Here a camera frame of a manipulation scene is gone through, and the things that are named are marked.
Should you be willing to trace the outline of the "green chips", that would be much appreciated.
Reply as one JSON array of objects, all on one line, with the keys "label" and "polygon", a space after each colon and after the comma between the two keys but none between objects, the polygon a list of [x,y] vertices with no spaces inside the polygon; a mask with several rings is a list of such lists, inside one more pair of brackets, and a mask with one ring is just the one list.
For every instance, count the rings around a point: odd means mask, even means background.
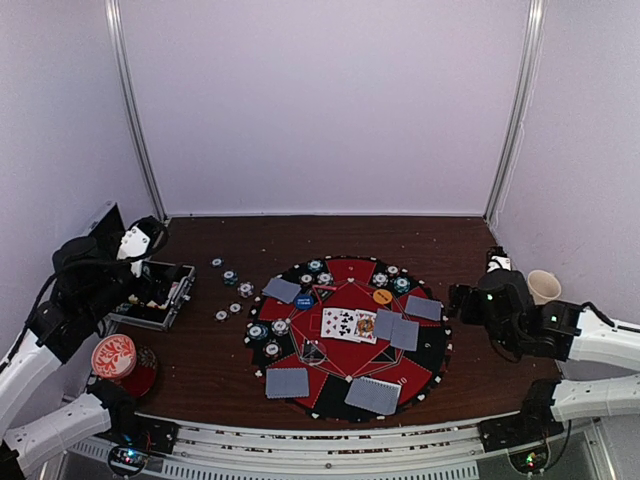
[{"label": "green chips", "polygon": [[398,295],[404,295],[411,289],[411,281],[407,277],[397,277],[393,280],[393,289]]},{"label": "green chips", "polygon": [[247,337],[251,341],[260,341],[268,336],[268,328],[262,324],[252,324],[247,330]]},{"label": "green chips", "polygon": [[324,262],[320,259],[313,259],[307,263],[307,269],[312,273],[320,272],[323,268]]}]

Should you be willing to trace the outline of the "red black chip stack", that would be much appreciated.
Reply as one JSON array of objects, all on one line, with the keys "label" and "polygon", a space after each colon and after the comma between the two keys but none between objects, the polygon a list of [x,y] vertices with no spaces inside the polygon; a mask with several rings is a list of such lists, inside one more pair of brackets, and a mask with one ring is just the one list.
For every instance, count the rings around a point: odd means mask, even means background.
[{"label": "red black chip stack", "polygon": [[229,313],[226,310],[219,310],[215,314],[215,320],[218,322],[224,322],[229,319]]}]

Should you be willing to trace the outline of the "green white chip stack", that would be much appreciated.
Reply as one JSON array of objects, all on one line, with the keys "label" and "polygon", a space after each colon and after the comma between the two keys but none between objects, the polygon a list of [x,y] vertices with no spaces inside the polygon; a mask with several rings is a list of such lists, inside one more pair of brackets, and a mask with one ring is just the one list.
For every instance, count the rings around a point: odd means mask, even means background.
[{"label": "green white chip stack", "polygon": [[224,285],[233,286],[238,282],[238,274],[234,270],[225,270],[222,273],[222,281]]}]

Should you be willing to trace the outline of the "orange big blind button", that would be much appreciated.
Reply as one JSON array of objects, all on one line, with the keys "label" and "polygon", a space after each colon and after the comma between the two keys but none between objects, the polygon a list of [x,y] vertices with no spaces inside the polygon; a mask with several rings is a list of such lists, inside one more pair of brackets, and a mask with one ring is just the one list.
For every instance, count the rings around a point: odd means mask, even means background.
[{"label": "orange big blind button", "polygon": [[393,294],[386,289],[376,289],[372,298],[379,305],[389,305],[393,301]]}]

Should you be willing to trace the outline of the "single red black chip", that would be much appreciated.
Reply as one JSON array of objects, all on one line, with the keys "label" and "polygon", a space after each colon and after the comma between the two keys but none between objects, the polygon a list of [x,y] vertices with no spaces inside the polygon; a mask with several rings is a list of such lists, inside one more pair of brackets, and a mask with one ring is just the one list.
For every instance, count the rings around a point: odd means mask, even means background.
[{"label": "single red black chip", "polygon": [[229,305],[229,311],[232,314],[238,314],[238,313],[240,313],[242,311],[242,305],[240,303],[237,303],[237,302],[232,303],[232,304]]}]

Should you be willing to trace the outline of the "white chips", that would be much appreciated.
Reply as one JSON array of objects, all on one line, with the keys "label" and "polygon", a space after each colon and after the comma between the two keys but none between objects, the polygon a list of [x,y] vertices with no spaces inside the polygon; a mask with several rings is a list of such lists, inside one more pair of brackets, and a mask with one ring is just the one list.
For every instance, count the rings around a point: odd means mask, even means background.
[{"label": "white chips", "polygon": [[321,272],[316,278],[318,285],[331,285],[333,283],[333,276],[329,272]]},{"label": "white chips", "polygon": [[385,287],[389,282],[389,277],[384,272],[377,272],[371,278],[371,283],[377,288]]},{"label": "white chips", "polygon": [[290,324],[283,319],[278,319],[272,323],[271,330],[276,337],[282,337],[289,334]]}]

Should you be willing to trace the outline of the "white grey chip stack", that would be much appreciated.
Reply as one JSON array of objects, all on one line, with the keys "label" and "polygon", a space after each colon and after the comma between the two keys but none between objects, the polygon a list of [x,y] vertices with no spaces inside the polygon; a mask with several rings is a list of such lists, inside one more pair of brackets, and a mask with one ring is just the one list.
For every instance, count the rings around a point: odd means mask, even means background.
[{"label": "white grey chip stack", "polygon": [[237,293],[241,298],[249,298],[254,294],[255,287],[251,282],[242,282],[237,287]]}]

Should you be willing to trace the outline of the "jack of hearts card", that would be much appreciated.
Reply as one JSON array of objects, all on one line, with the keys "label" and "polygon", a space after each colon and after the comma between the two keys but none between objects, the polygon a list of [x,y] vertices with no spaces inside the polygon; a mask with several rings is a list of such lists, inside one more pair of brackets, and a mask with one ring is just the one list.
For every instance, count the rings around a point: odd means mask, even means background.
[{"label": "jack of hearts card", "polygon": [[356,325],[354,335],[359,342],[375,344],[377,337],[374,335],[376,313],[366,310],[356,311]]}]

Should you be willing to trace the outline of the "blue playing card deck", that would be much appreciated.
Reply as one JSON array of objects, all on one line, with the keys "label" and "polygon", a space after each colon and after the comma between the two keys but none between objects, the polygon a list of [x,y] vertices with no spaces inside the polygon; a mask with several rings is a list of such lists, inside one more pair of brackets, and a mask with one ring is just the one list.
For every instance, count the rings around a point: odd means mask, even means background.
[{"label": "blue playing card deck", "polygon": [[396,412],[402,386],[369,377],[359,377],[350,383],[345,403],[379,415]]}]

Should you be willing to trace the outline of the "red black chips seat three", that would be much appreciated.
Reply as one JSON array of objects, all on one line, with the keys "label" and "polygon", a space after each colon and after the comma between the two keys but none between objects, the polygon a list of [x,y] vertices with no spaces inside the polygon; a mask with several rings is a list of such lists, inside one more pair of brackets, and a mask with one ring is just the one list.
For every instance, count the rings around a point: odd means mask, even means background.
[{"label": "red black chips seat three", "polygon": [[264,346],[263,353],[266,358],[278,358],[282,354],[282,347],[277,341],[270,341]]}]

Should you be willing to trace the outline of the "triangular all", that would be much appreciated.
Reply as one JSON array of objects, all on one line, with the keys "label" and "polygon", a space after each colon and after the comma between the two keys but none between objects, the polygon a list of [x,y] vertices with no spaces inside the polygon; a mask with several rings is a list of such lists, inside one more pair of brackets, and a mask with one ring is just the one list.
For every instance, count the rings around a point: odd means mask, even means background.
[{"label": "triangular all", "polygon": [[312,290],[317,301],[323,303],[337,290],[337,287],[332,285],[314,285]]}]

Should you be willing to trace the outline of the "blue small blind button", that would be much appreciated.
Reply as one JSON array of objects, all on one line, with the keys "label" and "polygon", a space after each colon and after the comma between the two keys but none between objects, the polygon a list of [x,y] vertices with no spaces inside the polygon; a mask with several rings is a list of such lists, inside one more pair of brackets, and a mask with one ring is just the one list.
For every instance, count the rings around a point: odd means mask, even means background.
[{"label": "blue small blind button", "polygon": [[300,294],[294,299],[294,306],[297,310],[308,311],[314,306],[314,304],[314,297],[309,294]]}]

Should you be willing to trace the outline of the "red black chips seat five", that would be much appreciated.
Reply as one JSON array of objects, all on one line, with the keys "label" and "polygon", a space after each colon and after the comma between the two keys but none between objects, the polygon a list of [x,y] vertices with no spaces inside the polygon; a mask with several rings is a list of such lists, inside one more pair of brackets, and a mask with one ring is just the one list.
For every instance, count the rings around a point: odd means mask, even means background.
[{"label": "red black chips seat five", "polygon": [[314,276],[309,273],[305,273],[299,277],[299,283],[303,286],[311,285],[314,282]]}]

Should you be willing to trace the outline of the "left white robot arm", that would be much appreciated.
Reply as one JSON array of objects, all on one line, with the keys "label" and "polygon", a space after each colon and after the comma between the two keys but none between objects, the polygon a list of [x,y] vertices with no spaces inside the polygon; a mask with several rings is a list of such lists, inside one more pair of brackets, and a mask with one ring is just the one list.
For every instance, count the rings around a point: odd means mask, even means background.
[{"label": "left white robot arm", "polygon": [[167,233],[134,226],[117,250],[91,236],[66,242],[52,257],[54,272],[45,281],[23,330],[1,361],[1,476],[25,479],[46,461],[98,433],[123,444],[144,435],[135,400],[123,387],[104,379],[76,400],[19,428],[12,422],[27,400],[65,365],[100,323],[129,296],[157,300],[167,284],[145,275],[144,261],[167,243]]}]

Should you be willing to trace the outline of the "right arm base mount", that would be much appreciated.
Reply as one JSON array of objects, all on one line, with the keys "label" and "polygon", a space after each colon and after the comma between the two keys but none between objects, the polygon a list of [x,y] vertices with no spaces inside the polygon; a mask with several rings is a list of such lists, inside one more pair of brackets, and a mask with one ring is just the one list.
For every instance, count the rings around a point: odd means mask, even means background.
[{"label": "right arm base mount", "polygon": [[514,449],[542,442],[564,432],[562,423],[540,423],[520,414],[484,420],[478,424],[480,439],[486,453]]}]

